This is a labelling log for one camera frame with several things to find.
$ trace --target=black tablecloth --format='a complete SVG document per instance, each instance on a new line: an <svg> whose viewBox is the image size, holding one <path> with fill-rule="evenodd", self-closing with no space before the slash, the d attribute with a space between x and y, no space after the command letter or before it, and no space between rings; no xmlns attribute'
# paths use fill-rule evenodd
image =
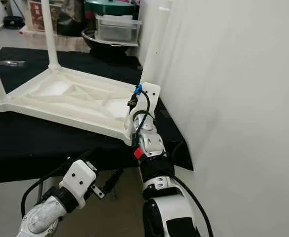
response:
<svg viewBox="0 0 289 237"><path fill-rule="evenodd" d="M131 65L114 65L87 53L58 52L63 67L138 84L141 71ZM0 60L26 61L23 67L0 66L0 77L10 92L47 68L46 50L2 48ZM156 108L158 131L173 163L192 170L186 142L159 100ZM99 149L93 164L99 170L137 167L132 148L123 141L34 118L15 112L0 113L0 182L39 178L59 166L66 157Z"/></svg>

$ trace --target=plastic container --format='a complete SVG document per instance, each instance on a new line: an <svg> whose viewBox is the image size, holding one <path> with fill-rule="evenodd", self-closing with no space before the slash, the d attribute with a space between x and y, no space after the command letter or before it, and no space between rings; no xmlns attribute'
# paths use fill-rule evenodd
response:
<svg viewBox="0 0 289 237"><path fill-rule="evenodd" d="M132 16L95 15L99 40L137 43L142 22Z"/></svg>

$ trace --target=black cable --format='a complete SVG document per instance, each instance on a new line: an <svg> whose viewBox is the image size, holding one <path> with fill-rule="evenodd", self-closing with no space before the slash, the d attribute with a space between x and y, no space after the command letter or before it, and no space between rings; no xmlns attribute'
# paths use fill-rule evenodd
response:
<svg viewBox="0 0 289 237"><path fill-rule="evenodd" d="M200 202L198 201L198 199L196 198L196 196L193 194L193 192L186 186L186 184L184 184L183 181L181 181L179 178L177 178L175 175L173 174L167 174L169 177L171 177L172 179L176 180L185 190L186 192L188 192L188 194L192 197L192 199L194 200L195 204L197 205L197 207L199 208L200 212L202 213L204 220L206 222L206 226L208 229L208 234L209 237L213 237L213 232L212 232L212 228L211 228L211 224L210 221L208 219L208 216L203 208L203 206L200 204Z"/></svg>
<svg viewBox="0 0 289 237"><path fill-rule="evenodd" d="M22 199L21 199L21 217L23 218L24 215L26 214L26 207L25 207L25 203L26 203L26 199L28 194L36 187L38 186L40 183L42 183L43 181L47 180L48 178L52 177L57 171L59 171L60 169L62 169L63 166L57 167L56 169L54 169L53 171L51 171L50 173L48 173L46 176L40 178L37 182L35 182L33 185L31 185L26 192L23 194Z"/></svg>
<svg viewBox="0 0 289 237"><path fill-rule="evenodd" d="M19 6L17 5L16 1L15 1L15 0L13 0L13 2L15 3L16 7L18 8L18 11L19 11L19 12L20 12L20 14L22 15L22 18L24 18L24 20L25 20L24 14L22 14L22 12L21 12L21 10L20 10Z"/></svg>
<svg viewBox="0 0 289 237"><path fill-rule="evenodd" d="M143 126L143 124L144 124L144 121L145 121L147 115L149 114L149 110L150 110L150 99L149 99L149 96L148 96L147 93L146 93L145 91L143 91L143 90L140 90L140 92L143 93L144 96L145 96L145 98L146 98L147 107L146 107L146 111L145 111L144 117L143 117L141 123L139 124L139 126L138 126L138 128L137 128L137 130L136 130L136 132L135 132L136 135L139 134L140 129L142 128L142 126Z"/></svg>

